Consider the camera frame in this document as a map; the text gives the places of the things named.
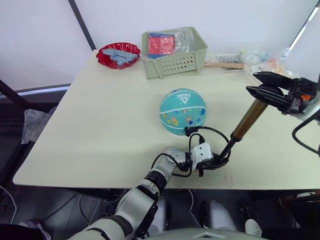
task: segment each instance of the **basketball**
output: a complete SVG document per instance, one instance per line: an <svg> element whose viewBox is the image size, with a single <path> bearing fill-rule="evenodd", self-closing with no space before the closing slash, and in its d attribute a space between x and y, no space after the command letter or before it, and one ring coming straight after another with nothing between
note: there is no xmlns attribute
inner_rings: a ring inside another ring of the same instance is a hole
<svg viewBox="0 0 320 240"><path fill-rule="evenodd" d="M203 98L188 88L169 92L160 104L160 120L173 134L184 136L185 127L202 126L206 120L207 107Z"/></svg>

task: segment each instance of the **tabletop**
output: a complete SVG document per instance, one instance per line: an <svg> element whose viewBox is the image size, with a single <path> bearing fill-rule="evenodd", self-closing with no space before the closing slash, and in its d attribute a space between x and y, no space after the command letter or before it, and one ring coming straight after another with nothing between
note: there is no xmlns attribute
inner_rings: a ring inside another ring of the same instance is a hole
<svg viewBox="0 0 320 240"><path fill-rule="evenodd" d="M254 98L247 85L257 81L244 72L175 74L147 79L139 60L126 69L98 63L97 51L77 75L13 178L18 185L69 188L131 188L148 173L166 148L187 151L188 138L167 131L159 106L178 88L198 92L207 106L204 126L229 136ZM173 176L167 188L283 190L320 188L319 157L291 137L300 120L268 106L227 165ZM199 131L215 153L226 143L214 132ZM297 134L317 148L319 126L311 122Z"/></svg>

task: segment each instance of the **plastic basket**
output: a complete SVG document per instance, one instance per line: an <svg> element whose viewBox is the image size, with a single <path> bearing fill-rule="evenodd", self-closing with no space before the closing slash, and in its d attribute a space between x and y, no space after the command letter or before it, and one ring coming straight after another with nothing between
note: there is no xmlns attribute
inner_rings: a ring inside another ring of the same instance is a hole
<svg viewBox="0 0 320 240"><path fill-rule="evenodd" d="M187 28L193 33L197 51L189 51L170 56L162 56L157 59L144 60L143 64L148 79L157 77L163 79L166 75L179 74L193 70L199 72L200 68L204 66L208 45L194 27L188 26ZM170 33L172 31L175 31L175 29L160 32ZM142 34L142 54L148 55L148 32Z"/></svg>

